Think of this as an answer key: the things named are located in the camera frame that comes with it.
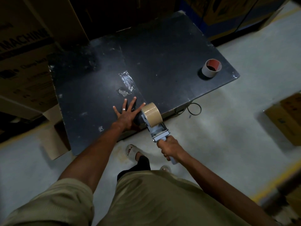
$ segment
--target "packing tape roll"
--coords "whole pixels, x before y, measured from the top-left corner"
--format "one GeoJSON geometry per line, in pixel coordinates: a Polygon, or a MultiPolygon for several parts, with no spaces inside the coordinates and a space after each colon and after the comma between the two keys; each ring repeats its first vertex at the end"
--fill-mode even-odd
{"type": "Polygon", "coordinates": [[[143,106],[142,112],[148,120],[151,128],[163,122],[161,114],[154,103],[149,103],[148,105],[143,106]]]}
{"type": "Polygon", "coordinates": [[[222,68],[220,61],[216,59],[209,59],[205,62],[202,73],[208,78],[213,78],[222,68]]]}

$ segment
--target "forearm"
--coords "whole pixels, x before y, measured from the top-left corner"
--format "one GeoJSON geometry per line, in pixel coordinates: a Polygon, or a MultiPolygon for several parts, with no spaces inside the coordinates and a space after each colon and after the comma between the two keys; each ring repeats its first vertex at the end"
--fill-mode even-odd
{"type": "Polygon", "coordinates": [[[70,163],[59,179],[77,179],[88,185],[94,192],[122,132],[123,127],[117,122],[113,123],[110,129],[70,163]]]}
{"type": "Polygon", "coordinates": [[[276,225],[261,207],[228,182],[213,173],[188,153],[180,157],[180,163],[205,193],[241,217],[251,225],[276,225]]]}

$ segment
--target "table top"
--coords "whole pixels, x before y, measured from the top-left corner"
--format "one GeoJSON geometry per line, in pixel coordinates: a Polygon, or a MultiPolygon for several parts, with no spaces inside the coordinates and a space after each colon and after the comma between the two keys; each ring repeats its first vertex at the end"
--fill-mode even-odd
{"type": "Polygon", "coordinates": [[[181,11],[48,56],[73,154],[116,120],[125,98],[153,102],[167,113],[239,77],[239,73],[181,11]],[[199,73],[208,59],[222,69],[199,73]]]}

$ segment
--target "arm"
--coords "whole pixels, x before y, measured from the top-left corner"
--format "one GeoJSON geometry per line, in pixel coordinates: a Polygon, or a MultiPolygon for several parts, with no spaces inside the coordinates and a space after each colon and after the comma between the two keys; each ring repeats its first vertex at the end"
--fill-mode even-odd
{"type": "Polygon", "coordinates": [[[190,156],[174,137],[169,136],[166,141],[160,140],[157,145],[167,160],[170,160],[169,156],[174,157],[188,170],[205,193],[244,221],[253,226],[276,225],[260,206],[190,156]]]}
{"type": "Polygon", "coordinates": [[[80,153],[72,163],[63,171],[60,179],[74,178],[88,185],[94,193],[104,169],[109,161],[110,154],[124,130],[131,129],[134,117],[140,112],[145,105],[143,103],[137,110],[131,112],[131,109],[136,101],[136,97],[131,101],[128,110],[126,111],[127,100],[124,100],[122,105],[122,114],[116,107],[113,106],[118,120],[103,133],[93,144],[80,153]]]}

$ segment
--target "tape dispenser handle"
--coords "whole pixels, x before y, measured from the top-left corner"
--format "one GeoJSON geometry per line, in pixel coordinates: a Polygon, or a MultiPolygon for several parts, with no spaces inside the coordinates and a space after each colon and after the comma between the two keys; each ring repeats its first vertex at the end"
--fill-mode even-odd
{"type": "Polygon", "coordinates": [[[170,158],[171,163],[172,163],[173,165],[175,165],[175,164],[178,163],[173,157],[169,156],[169,158],[170,158]]]}

